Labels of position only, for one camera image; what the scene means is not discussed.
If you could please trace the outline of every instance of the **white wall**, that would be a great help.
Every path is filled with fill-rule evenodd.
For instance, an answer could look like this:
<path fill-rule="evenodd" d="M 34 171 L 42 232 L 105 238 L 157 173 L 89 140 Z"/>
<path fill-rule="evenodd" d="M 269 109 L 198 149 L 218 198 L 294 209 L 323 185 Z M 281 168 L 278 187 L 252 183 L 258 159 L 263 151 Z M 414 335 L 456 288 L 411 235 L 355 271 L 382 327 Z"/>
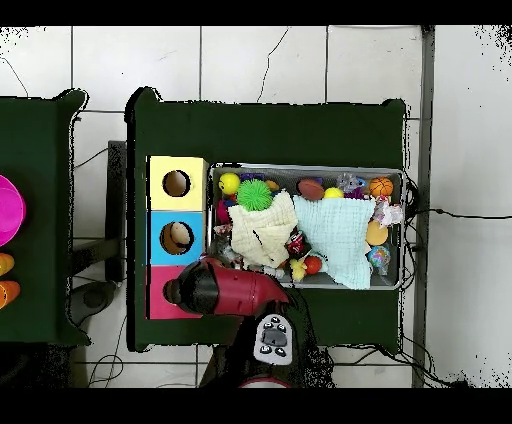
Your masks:
<path fill-rule="evenodd" d="M 509 61 L 472 26 L 436 27 L 431 207 L 512 215 Z M 476 385 L 508 384 L 511 242 L 512 221 L 431 214 L 427 348 L 441 378 L 464 371 Z"/>

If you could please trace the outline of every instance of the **red ball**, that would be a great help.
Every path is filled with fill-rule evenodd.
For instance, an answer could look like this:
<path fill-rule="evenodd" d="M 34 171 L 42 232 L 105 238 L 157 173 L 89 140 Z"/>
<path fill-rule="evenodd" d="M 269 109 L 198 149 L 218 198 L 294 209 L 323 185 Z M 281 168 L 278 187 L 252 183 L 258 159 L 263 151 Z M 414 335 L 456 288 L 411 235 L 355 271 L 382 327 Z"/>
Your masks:
<path fill-rule="evenodd" d="M 324 197 L 324 188 L 315 180 L 304 179 L 297 184 L 297 190 L 307 200 L 320 200 Z"/>
<path fill-rule="evenodd" d="M 316 256 L 308 256 L 304 264 L 308 267 L 306 274 L 316 274 L 322 268 L 322 260 Z"/>

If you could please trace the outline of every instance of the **magenta bowl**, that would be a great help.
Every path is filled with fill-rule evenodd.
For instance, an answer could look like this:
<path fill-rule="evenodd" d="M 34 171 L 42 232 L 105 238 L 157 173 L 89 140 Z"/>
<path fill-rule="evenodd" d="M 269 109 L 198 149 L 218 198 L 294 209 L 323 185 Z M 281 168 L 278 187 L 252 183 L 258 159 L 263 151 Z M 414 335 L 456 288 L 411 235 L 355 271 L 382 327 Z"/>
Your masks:
<path fill-rule="evenodd" d="M 25 215 L 25 201 L 18 189 L 0 175 L 0 247 L 16 235 Z"/>

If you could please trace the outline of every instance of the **dark green tablecloth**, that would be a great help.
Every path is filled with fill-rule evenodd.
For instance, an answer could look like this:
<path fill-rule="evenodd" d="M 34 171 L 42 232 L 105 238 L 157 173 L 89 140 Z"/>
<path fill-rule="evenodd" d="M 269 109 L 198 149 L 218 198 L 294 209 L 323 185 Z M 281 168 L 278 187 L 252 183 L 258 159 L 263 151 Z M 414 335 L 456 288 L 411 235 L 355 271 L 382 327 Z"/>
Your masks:
<path fill-rule="evenodd" d="M 0 341 L 87 344 L 67 318 L 71 253 L 72 155 L 70 128 L 87 94 L 66 91 L 56 99 L 0 98 L 0 174 L 22 193 L 27 216 L 0 252 L 14 269 L 0 277 L 21 286 L 0 310 Z"/>
<path fill-rule="evenodd" d="M 126 108 L 128 169 L 129 346 L 225 343 L 232 317 L 149 321 L 145 306 L 145 159 L 195 156 L 209 163 L 247 162 L 402 168 L 401 100 L 382 105 L 330 103 L 230 105 L 162 102 L 137 90 Z M 378 343 L 398 349 L 398 291 L 303 290 L 320 345 Z"/>

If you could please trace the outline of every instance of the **orange ball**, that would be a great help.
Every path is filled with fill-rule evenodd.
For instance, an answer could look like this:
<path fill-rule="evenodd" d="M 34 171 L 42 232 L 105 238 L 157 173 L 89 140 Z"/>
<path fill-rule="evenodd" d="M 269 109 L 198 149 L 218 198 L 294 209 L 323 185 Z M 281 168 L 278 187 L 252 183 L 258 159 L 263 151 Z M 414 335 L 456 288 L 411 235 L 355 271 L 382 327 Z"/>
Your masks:
<path fill-rule="evenodd" d="M 391 193 L 393 193 L 393 183 L 389 178 L 378 177 L 370 181 L 369 189 L 373 197 L 391 196 Z"/>

